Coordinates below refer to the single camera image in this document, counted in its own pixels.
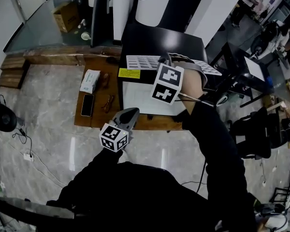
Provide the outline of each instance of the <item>brown wooden desk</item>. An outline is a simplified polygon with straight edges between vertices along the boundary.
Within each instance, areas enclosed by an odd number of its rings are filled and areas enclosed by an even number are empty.
[[[85,57],[85,70],[83,77],[87,70],[101,71],[100,77],[94,91],[94,108],[92,117],[81,116],[83,99],[85,92],[79,92],[74,124],[77,126],[102,128],[105,123],[108,123],[114,115],[120,111],[118,87],[117,87],[117,73],[118,65],[109,64],[106,62],[106,57]],[[109,85],[107,89],[102,88],[102,80],[104,74],[110,74]],[[114,101],[109,113],[105,113],[102,108],[108,101],[109,95],[114,95]],[[141,114],[134,128],[135,130],[164,130],[174,131],[181,130],[182,123],[176,123],[170,116],[154,115],[152,120],[147,119],[147,115]]]

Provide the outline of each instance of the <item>yellow sticky note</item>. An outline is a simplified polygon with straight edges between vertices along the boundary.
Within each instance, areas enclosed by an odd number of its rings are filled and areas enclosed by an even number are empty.
[[[128,70],[125,68],[119,68],[118,76],[119,77],[126,77],[126,78],[140,79],[141,70]]]

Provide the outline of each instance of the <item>eyeglasses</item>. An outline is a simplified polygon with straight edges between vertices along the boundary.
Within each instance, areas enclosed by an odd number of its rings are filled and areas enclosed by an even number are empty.
[[[108,96],[107,103],[102,107],[102,108],[104,108],[105,113],[108,113],[110,111],[114,98],[115,98],[114,95],[109,95]]]

